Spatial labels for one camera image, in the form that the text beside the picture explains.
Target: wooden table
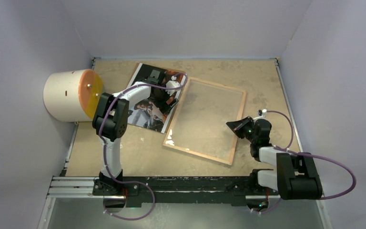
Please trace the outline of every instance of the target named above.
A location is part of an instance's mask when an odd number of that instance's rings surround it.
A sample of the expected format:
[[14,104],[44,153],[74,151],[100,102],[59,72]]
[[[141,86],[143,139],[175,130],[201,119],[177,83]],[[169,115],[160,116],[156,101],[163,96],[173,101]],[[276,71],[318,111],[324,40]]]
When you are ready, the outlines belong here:
[[[124,89],[137,63],[185,71],[188,76],[244,89],[247,92],[243,117],[256,116],[259,109],[288,109],[275,62],[271,61],[118,61],[97,60],[94,70],[104,82],[106,91]],[[291,130],[285,118],[268,114],[274,145],[285,147]],[[129,125],[122,137],[121,162],[125,176],[247,176],[254,168],[272,168],[255,161],[249,141],[239,139],[234,162],[224,165],[162,146],[165,136],[152,130]],[[79,123],[66,176],[95,177],[102,167],[102,143],[91,123]],[[299,150],[295,139],[291,149]]]

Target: white cylinder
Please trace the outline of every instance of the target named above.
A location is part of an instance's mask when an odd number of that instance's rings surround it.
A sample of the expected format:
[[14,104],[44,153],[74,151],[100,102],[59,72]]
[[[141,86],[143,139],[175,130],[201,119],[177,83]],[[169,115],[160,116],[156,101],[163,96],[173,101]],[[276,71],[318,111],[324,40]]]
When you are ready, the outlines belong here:
[[93,119],[103,90],[103,82],[92,69],[54,73],[44,86],[43,99],[48,112],[63,122]]

